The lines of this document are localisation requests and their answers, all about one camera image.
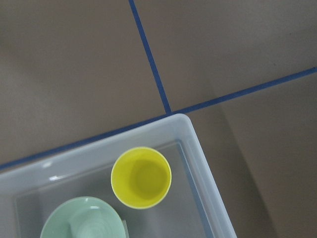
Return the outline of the light green bowl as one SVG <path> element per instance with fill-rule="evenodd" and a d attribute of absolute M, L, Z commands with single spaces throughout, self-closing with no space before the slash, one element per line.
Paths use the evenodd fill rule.
<path fill-rule="evenodd" d="M 76 197 L 59 205 L 46 220 L 42 238 L 127 238 L 115 209 L 95 197 Z"/>

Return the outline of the yellow plastic cup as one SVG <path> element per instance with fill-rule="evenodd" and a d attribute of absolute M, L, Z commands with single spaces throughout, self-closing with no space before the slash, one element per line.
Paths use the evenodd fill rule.
<path fill-rule="evenodd" d="M 149 209 L 169 192 L 172 172 L 165 156 L 150 147 L 125 151 L 111 170 L 111 187 L 116 198 L 132 209 Z"/>

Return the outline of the clear plastic bin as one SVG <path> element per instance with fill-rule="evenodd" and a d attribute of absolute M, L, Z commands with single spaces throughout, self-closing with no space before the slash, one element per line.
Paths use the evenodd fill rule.
<path fill-rule="evenodd" d="M 144 210 L 123 205 L 110 185 L 116 159 L 140 146 L 161 152 L 172 172 L 165 199 Z M 53 210 L 80 196 L 110 204 L 129 238 L 236 237 L 193 125 L 183 114 L 29 157 L 9 171 L 1 169 L 1 237 L 38 238 Z"/>

